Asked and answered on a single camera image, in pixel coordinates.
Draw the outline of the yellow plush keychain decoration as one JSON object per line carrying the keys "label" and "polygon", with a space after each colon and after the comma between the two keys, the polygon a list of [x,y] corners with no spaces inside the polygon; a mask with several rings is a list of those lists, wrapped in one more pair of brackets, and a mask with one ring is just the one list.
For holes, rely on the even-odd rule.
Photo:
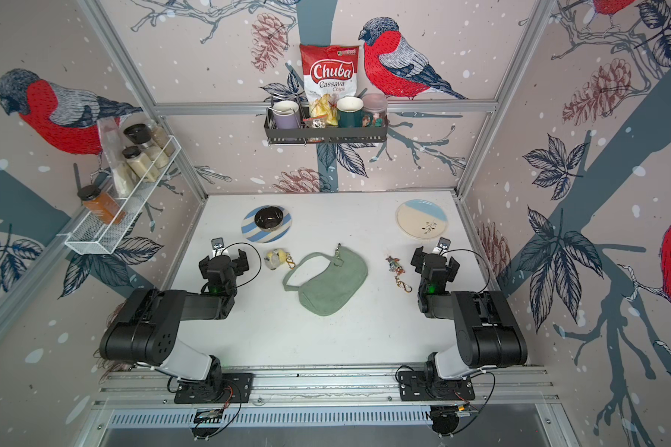
{"label": "yellow plush keychain decoration", "polygon": [[264,264],[269,270],[276,270],[281,266],[288,266],[289,269],[296,268],[296,262],[284,249],[274,249],[266,253]]}

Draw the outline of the green corduroy shoulder bag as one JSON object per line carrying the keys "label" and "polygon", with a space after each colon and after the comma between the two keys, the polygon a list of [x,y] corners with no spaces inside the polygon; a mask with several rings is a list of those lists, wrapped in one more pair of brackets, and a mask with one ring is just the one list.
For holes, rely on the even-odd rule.
{"label": "green corduroy shoulder bag", "polygon": [[[298,268],[316,258],[329,262],[326,269],[303,284],[289,283]],[[309,253],[283,278],[283,290],[295,292],[298,301],[307,311],[319,317],[329,317],[339,312],[363,286],[368,276],[365,259],[355,251],[339,244],[333,255]]]}

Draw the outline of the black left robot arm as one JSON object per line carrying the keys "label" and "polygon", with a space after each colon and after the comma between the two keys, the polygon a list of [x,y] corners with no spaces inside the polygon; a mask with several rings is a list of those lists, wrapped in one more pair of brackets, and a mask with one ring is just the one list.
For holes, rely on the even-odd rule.
{"label": "black left robot arm", "polygon": [[197,294],[158,289],[133,292],[107,327],[100,357],[151,367],[183,383],[220,387],[220,360],[192,348],[178,333],[184,321],[227,318],[239,291],[237,279],[249,269],[245,251],[231,257],[223,247],[199,261],[205,283]]}

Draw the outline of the red fox figure keychain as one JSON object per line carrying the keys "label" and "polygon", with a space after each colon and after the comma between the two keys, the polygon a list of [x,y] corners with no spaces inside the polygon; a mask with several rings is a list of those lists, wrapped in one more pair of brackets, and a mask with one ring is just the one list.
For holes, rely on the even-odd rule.
{"label": "red fox figure keychain", "polygon": [[413,288],[406,284],[402,279],[402,275],[406,273],[406,270],[404,270],[403,266],[400,263],[400,259],[393,257],[393,256],[388,256],[386,258],[386,261],[389,264],[389,272],[393,273],[394,279],[396,282],[396,285],[403,289],[407,294],[411,294],[413,291]]}

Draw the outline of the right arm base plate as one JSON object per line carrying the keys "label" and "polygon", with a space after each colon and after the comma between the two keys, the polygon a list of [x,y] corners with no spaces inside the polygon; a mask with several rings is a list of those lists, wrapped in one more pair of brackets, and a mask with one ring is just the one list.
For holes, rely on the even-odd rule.
{"label": "right arm base plate", "polygon": [[461,400],[470,402],[475,399],[472,382],[466,380],[443,380],[435,378],[428,381],[423,371],[406,367],[395,372],[403,402],[435,402],[436,400]]}

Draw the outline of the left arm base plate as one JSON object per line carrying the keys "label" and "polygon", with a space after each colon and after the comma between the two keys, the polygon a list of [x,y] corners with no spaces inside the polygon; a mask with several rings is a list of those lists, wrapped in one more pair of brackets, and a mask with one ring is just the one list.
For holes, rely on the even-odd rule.
{"label": "left arm base plate", "polygon": [[223,374],[218,380],[203,382],[179,381],[175,404],[247,403],[253,389],[254,374],[235,372]]}

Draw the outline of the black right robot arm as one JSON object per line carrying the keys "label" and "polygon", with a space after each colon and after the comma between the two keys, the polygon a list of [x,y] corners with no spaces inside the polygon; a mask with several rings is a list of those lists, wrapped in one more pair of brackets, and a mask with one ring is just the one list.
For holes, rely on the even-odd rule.
{"label": "black right robot arm", "polygon": [[483,369],[521,366],[527,362],[527,343],[516,317],[500,291],[449,292],[460,264],[445,253],[415,249],[411,266],[420,275],[419,310],[426,318],[454,323],[455,344],[432,353],[425,366],[426,380],[463,380]]}

